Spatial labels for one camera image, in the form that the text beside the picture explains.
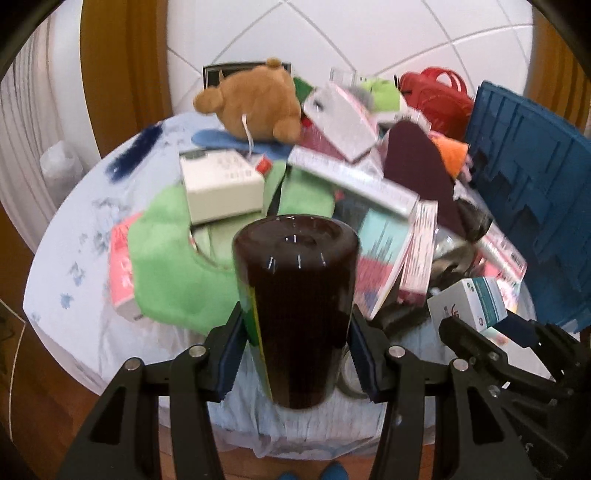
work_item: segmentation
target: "dark brown cylindrical bottle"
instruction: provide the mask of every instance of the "dark brown cylindrical bottle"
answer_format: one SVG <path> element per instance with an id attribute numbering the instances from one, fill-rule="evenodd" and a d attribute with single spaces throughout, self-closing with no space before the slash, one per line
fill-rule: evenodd
<path id="1" fill-rule="evenodd" d="M 234 237 L 253 357 L 261 383 L 277 404 L 309 408 L 334 389 L 358 252 L 351 227 L 310 215 L 265 218 Z"/>

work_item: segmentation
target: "orange cloth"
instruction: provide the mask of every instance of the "orange cloth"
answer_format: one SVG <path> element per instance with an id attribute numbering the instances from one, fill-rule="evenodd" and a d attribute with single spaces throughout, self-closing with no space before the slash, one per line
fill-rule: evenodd
<path id="1" fill-rule="evenodd" d="M 457 178 L 466 161 L 468 144 L 444 135 L 429 135 L 429 138 L 437 146 L 447 173 Z"/>

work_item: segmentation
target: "tablecloth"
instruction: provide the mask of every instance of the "tablecloth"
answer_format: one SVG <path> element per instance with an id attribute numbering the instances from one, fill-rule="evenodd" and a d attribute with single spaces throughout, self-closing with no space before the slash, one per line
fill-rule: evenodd
<path id="1" fill-rule="evenodd" d="M 110 183 L 109 162 L 133 139 L 103 159 L 76 186 L 51 221 L 35 255 L 24 310 L 46 348 L 78 382 L 101 394 L 124 361 L 146 364 L 174 358 L 203 338 L 150 319 L 129 322 L 109 301 L 108 249 L 111 228 L 144 210 L 166 186 L 180 180 L 179 150 L 191 148 L 198 130 L 221 128 L 214 116 L 185 113 L 164 122 L 163 136 L 132 176 Z M 534 312 L 525 314 L 534 317 Z M 453 353 L 437 339 L 430 322 L 400 339 L 420 358 L 449 362 Z M 504 347 L 511 361 L 533 373 L 548 373 L 529 350 Z M 168 399 L 161 398 L 160 422 L 169 425 Z M 220 449 L 248 447 L 257 456 L 332 459 L 375 451 L 385 406 L 351 399 L 339 390 L 304 412 L 276 406 L 263 394 L 247 348 L 233 390 L 221 404 L 209 404 Z M 434 403 L 427 400 L 426 442 L 433 439 Z"/>

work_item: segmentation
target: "white wall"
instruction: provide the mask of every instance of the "white wall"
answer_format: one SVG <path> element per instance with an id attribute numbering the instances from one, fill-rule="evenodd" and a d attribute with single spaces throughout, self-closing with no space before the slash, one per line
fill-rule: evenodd
<path id="1" fill-rule="evenodd" d="M 204 65 L 271 56 L 315 85 L 331 67 L 391 77 L 443 66 L 470 95 L 483 80 L 521 94 L 531 44 L 527 0 L 168 0 L 175 113 L 193 110 Z"/>
<path id="2" fill-rule="evenodd" d="M 83 0 L 65 0 L 50 17 L 49 76 L 64 140 L 90 170 L 100 160 L 90 124 L 82 68 L 80 17 Z"/>

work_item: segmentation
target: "green towel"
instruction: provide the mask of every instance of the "green towel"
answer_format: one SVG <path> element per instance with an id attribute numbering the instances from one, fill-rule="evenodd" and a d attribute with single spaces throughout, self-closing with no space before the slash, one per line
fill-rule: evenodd
<path id="1" fill-rule="evenodd" d="M 284 173 L 285 162 L 276 161 L 265 179 L 264 212 Z M 331 217 L 334 207 L 330 183 L 299 170 L 285 178 L 280 213 Z M 184 187 L 163 190 L 129 229 L 135 299 L 142 313 L 203 334 L 226 323 L 238 301 L 232 239 L 261 217 L 251 213 L 211 223 L 196 232 L 196 252 L 189 241 Z"/>
<path id="2" fill-rule="evenodd" d="M 311 94 L 312 90 L 314 90 L 314 87 L 299 77 L 294 77 L 294 84 L 295 96 L 297 97 L 300 105 L 302 105 L 308 98 L 308 95 Z"/>

